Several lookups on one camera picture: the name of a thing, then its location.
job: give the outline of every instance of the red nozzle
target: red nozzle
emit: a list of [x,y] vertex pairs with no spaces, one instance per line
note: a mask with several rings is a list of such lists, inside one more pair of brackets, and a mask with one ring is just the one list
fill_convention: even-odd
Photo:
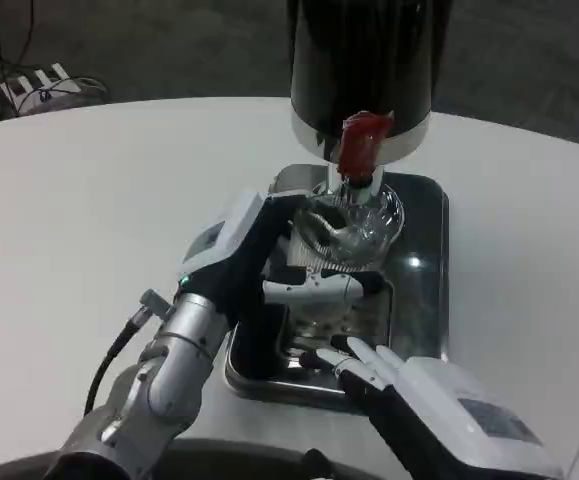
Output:
[[393,112],[376,115],[364,110],[342,122],[338,173],[352,182],[371,176],[380,143],[392,125]]

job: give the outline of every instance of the floor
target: floor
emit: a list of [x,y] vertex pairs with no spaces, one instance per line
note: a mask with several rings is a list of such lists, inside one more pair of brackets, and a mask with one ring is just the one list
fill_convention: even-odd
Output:
[[[115,101],[289,92],[284,0],[36,0],[29,63]],[[0,0],[14,58],[27,0]],[[434,109],[579,142],[579,0],[455,0]]]

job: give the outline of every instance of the stainless steel tray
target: stainless steel tray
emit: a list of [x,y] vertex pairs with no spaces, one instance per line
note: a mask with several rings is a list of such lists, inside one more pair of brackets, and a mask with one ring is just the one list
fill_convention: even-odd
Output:
[[[290,165],[276,177],[270,192],[313,190],[326,176],[327,167]],[[385,173],[384,181],[400,197],[405,209],[405,225],[390,249],[382,273],[390,288],[371,301],[358,304],[340,323],[342,333],[355,334],[358,325],[371,329],[377,343],[386,343],[401,357],[412,355],[447,358],[448,341],[448,253],[449,209],[447,196],[433,180],[418,175]],[[265,319],[271,328],[277,365],[268,379],[236,368],[238,355],[256,355],[260,344],[243,338],[247,331],[238,327],[228,345],[225,376],[239,394],[265,401],[298,403],[347,410],[344,394],[330,374],[305,371],[298,365],[302,347],[313,346],[322,338],[311,338],[296,324],[288,309],[273,311]]]

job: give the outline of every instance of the power strip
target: power strip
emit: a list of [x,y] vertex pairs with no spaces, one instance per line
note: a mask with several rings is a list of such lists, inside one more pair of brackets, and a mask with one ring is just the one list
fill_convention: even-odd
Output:
[[31,78],[24,75],[9,78],[0,84],[5,99],[19,115],[26,115],[54,98],[82,91],[59,63],[52,64],[47,72],[36,70],[34,74]]

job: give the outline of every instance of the white table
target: white table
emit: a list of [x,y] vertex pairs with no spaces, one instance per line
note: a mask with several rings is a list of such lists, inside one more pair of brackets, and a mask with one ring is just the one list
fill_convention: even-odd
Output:
[[[319,162],[290,108],[166,100],[0,123],[0,462],[64,441],[139,295],[172,293],[190,240],[231,196]],[[579,444],[579,145],[435,114],[422,147],[391,168],[436,179],[450,199],[451,358],[566,467]],[[364,419],[237,398],[221,367],[188,435],[315,446],[400,478]]]

